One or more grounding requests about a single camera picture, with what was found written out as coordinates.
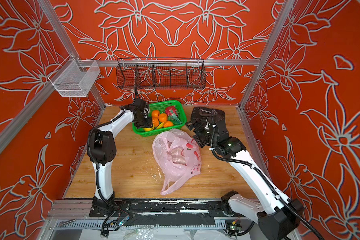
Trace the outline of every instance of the orange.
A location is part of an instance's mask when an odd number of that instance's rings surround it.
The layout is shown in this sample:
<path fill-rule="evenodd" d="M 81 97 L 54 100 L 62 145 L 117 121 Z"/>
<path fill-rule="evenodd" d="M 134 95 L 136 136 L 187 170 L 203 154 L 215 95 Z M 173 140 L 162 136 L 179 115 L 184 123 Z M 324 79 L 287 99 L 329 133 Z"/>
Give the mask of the orange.
<path fill-rule="evenodd" d="M 151 116 L 157 118 L 159 114 L 160 114 L 159 110 L 153 110 Z"/>
<path fill-rule="evenodd" d="M 164 122 L 164 127 L 172 127 L 172 126 L 173 126 L 173 122 L 171 122 L 171 121 Z"/>
<path fill-rule="evenodd" d="M 158 115 L 158 120 L 159 120 L 160 122 L 165 122 L 165 121 L 168 120 L 168 115 L 167 115 L 166 113 L 160 113 L 160 114 Z"/>
<path fill-rule="evenodd" d="M 154 127 L 157 127 L 160 124 L 156 117 L 152 117 L 152 123 L 153 123 Z"/>

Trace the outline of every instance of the plastic bag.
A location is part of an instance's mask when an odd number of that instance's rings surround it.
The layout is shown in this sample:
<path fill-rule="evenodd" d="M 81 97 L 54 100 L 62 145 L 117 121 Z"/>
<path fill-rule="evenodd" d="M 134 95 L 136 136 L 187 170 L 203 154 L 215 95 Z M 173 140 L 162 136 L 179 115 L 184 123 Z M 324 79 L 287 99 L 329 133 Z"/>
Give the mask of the plastic bag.
<path fill-rule="evenodd" d="M 155 160 L 164 173 L 160 194 L 173 193 L 192 176 L 200 174 L 202 161 L 199 146 L 186 132 L 175 128 L 162 132 L 155 138 L 152 148 Z M 171 181 L 175 183 L 166 190 Z"/>

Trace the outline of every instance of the red wall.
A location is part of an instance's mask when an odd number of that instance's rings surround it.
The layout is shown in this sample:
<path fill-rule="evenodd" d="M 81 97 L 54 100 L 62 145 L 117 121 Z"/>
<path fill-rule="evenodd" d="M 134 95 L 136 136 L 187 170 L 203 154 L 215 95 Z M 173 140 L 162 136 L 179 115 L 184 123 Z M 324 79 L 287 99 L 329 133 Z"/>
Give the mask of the red wall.
<path fill-rule="evenodd" d="M 282 1 L 51 0 L 82 59 L 172 56 L 204 59 L 259 58 Z M 237 104 L 254 66 L 207 68 L 204 90 L 141 90 L 148 101 Z M 127 104 L 132 90 L 116 85 L 102 68 L 97 88 L 106 103 Z"/>
<path fill-rule="evenodd" d="M 298 0 L 245 111 L 305 218 L 325 239 L 360 239 L 360 1 Z"/>
<path fill-rule="evenodd" d="M 37 1 L 0 0 L 0 132 L 67 53 Z M 74 173 L 101 109 L 56 91 L 0 155 L 0 239 L 36 239 Z"/>

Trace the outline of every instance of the wooden tabletop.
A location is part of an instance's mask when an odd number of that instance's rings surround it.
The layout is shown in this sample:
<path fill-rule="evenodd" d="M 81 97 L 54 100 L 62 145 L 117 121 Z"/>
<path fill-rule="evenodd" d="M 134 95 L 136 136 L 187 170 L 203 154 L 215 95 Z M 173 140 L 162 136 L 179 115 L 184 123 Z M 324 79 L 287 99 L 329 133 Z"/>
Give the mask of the wooden tabletop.
<path fill-rule="evenodd" d="M 195 106 L 183 106 L 188 121 Z M 231 136 L 237 137 L 244 145 L 247 141 L 236 107 L 220 106 L 225 111 L 226 126 Z M 120 111 L 119 107 L 107 107 L 100 123 L 107 122 Z M 183 131 L 191 137 L 194 132 L 185 126 Z M 217 160 L 208 147 L 200 149 L 201 174 L 191 177 L 180 189 L 168 195 L 160 195 L 164 173 L 154 159 L 152 143 L 156 136 L 140 137 L 127 125 L 115 138 L 117 154 L 112 163 L 112 186 L 116 198 L 221 198 L 231 190 L 248 199 L 257 198 L 240 174 L 230 164 Z M 77 173 L 67 191 L 67 198 L 93 198 L 95 174 L 92 163 L 84 156 Z"/>

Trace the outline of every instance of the green plastic basket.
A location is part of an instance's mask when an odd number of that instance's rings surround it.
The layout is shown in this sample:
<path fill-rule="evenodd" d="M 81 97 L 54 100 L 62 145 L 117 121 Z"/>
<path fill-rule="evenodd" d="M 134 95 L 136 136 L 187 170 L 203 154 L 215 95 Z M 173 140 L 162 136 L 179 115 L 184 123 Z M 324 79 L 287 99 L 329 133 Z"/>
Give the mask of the green plastic basket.
<path fill-rule="evenodd" d="M 154 129 L 152 131 L 145 132 L 144 129 L 142 129 L 142 128 L 137 129 L 135 127 L 135 123 L 132 123 L 133 131 L 142 137 L 148 137 L 148 136 L 157 135 L 161 132 L 168 131 L 169 129 L 172 129 L 172 128 L 178 128 L 178 129 L 182 128 L 182 126 L 184 126 L 184 124 L 187 122 L 187 116 L 185 115 L 183 106 L 181 105 L 181 103 L 179 101 L 171 100 L 171 101 L 164 101 L 164 102 L 159 102 L 159 103 L 151 103 L 151 104 L 149 104 L 149 115 L 148 116 L 151 116 L 151 113 L 153 110 L 159 110 L 160 113 L 163 113 L 164 110 L 169 106 L 175 106 L 177 111 L 179 112 L 179 120 L 182 122 L 180 125 L 175 125 L 173 127 L 163 127 L 160 129 Z"/>

